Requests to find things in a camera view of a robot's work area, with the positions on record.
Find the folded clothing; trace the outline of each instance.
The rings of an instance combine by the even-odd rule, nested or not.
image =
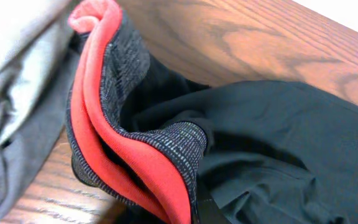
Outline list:
[[[82,182],[166,223],[211,223],[199,183],[227,222],[358,223],[357,106],[298,82],[187,80],[113,0],[69,23],[87,38],[67,106]]]
[[[67,18],[78,2],[0,1],[0,146],[28,118],[64,57],[73,35]]]
[[[78,52],[67,52],[33,112],[0,146],[0,219],[30,185],[59,137],[79,58]]]

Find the speckled knit fabric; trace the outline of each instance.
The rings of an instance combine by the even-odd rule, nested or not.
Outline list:
[[[120,126],[120,112],[126,98],[146,75],[153,76],[154,72],[149,70],[149,51],[144,47],[139,32],[134,29],[126,14],[123,16],[119,30],[106,48],[103,63],[105,66],[102,72],[100,100],[106,120],[117,133],[125,138],[150,144],[166,155],[180,171],[188,189],[190,202],[195,205],[198,163],[207,147],[204,131],[197,124],[188,121],[146,132],[128,132]],[[134,202],[120,196],[103,183],[85,162],[71,130],[70,100],[67,116],[67,133],[73,149],[76,174],[85,183],[98,186],[120,201],[134,205]]]

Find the wood grain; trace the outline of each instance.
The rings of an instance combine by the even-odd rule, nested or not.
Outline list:
[[[113,223],[124,206],[79,182],[65,131],[33,183],[1,223]]]
[[[118,2],[150,51],[192,80],[299,80],[358,105],[358,33],[293,1]]]
[[[194,81],[299,80],[358,105],[358,33],[295,2],[118,2],[151,53]],[[113,222],[122,205],[79,183],[70,153],[62,134],[4,223]]]

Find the black fabric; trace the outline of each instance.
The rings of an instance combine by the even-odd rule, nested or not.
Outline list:
[[[192,83],[190,93],[151,60],[121,125],[147,131],[202,114],[215,143],[198,172],[232,223],[358,223],[357,106],[298,82]]]
[[[192,222],[230,224],[202,180],[197,180],[197,211],[192,214]]]
[[[121,136],[150,144],[177,167],[193,214],[195,205],[203,203],[202,197],[196,203],[198,174],[231,223],[358,223],[357,106],[298,82],[210,88],[187,80],[149,55],[125,13],[105,49],[102,71],[106,121]],[[86,163],[73,135],[68,101],[67,132],[76,174],[135,205]],[[112,161],[145,187],[104,147]],[[143,217],[138,206],[132,209]],[[137,220],[155,219],[148,215]]]

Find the red fabric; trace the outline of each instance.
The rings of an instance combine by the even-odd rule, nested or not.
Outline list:
[[[154,147],[115,132],[103,116],[99,89],[104,50],[119,28],[122,11],[113,0],[85,0],[69,17],[77,32],[91,32],[73,85],[71,122],[92,170],[112,189],[167,223],[191,223],[185,183],[175,166]],[[103,152],[98,136],[143,180],[142,190]]]

